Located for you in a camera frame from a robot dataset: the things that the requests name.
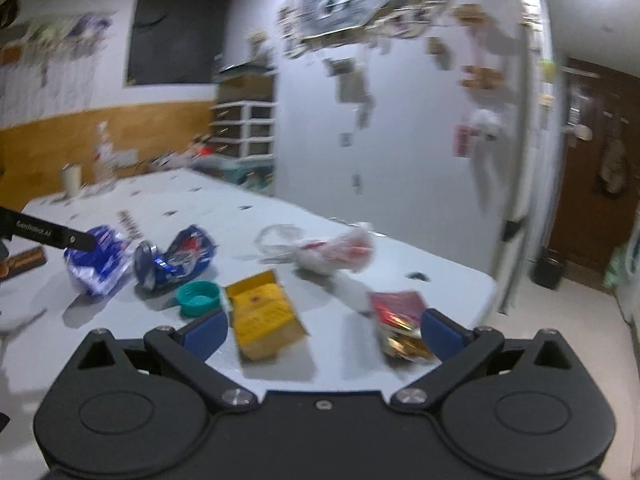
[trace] blackboard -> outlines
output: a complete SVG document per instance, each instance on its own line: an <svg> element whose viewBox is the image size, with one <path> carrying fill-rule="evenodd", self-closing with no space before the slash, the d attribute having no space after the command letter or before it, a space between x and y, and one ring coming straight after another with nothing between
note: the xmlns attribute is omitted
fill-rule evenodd
<svg viewBox="0 0 640 480"><path fill-rule="evenodd" d="M229 0L138 0L127 85L210 83Z"/></svg>

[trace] blue gripper pad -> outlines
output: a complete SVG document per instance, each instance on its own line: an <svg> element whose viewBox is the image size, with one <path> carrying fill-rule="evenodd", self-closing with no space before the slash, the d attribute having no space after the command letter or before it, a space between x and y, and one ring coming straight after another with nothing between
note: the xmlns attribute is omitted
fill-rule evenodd
<svg viewBox="0 0 640 480"><path fill-rule="evenodd" d="M207 312L178 330L180 345L204 362L222 346L228 330L229 322L223 311Z"/></svg>
<svg viewBox="0 0 640 480"><path fill-rule="evenodd" d="M474 339L471 330L458 325L434 308L422 314L420 334L427 348L443 362L465 349Z"/></svg>

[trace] clutter on counter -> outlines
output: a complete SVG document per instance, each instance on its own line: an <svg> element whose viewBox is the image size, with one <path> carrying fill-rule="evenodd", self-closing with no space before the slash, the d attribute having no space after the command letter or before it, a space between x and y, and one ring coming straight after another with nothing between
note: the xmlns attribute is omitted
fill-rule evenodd
<svg viewBox="0 0 640 480"><path fill-rule="evenodd" d="M229 285L226 294L238 348L252 361L272 357L306 335L272 270Z"/></svg>
<svg viewBox="0 0 640 480"><path fill-rule="evenodd" d="M195 225L180 231L165 253L145 240L136 248L134 270L146 290L179 285L198 277L216 254L216 245L207 232Z"/></svg>
<svg viewBox="0 0 640 480"><path fill-rule="evenodd" d="M148 169L151 172L179 170L180 168L190 168L193 159L199 154L196 144L190 146L185 153L167 152L148 162Z"/></svg>
<svg viewBox="0 0 640 480"><path fill-rule="evenodd" d="M68 199L80 195L82 189L82 166L80 164L65 164L60 170L60 180Z"/></svg>
<svg viewBox="0 0 640 480"><path fill-rule="evenodd" d="M94 177L96 188L101 192L111 191L115 188L113 141L111 140L107 121L101 122L96 128Z"/></svg>

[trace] blue can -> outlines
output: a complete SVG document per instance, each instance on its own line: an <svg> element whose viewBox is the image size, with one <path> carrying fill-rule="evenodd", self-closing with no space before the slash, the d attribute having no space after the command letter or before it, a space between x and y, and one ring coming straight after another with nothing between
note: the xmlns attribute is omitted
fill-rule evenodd
<svg viewBox="0 0 640 480"><path fill-rule="evenodd" d="M142 242L134 255L138 283L146 290L190 282L209 267L216 245L207 232L195 225L187 227L163 254L149 241Z"/></svg>

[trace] red snack wrapper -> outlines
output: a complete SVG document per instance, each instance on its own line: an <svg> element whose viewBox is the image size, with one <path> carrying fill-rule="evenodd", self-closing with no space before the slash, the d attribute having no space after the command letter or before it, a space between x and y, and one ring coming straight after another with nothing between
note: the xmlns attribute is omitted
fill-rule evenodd
<svg viewBox="0 0 640 480"><path fill-rule="evenodd" d="M380 323L407 332L420 328L422 314L427 310L420 294L407 292L372 292L369 301Z"/></svg>
<svg viewBox="0 0 640 480"><path fill-rule="evenodd" d="M474 131L468 126L458 126L453 142L453 154L463 158L471 156L471 141Z"/></svg>

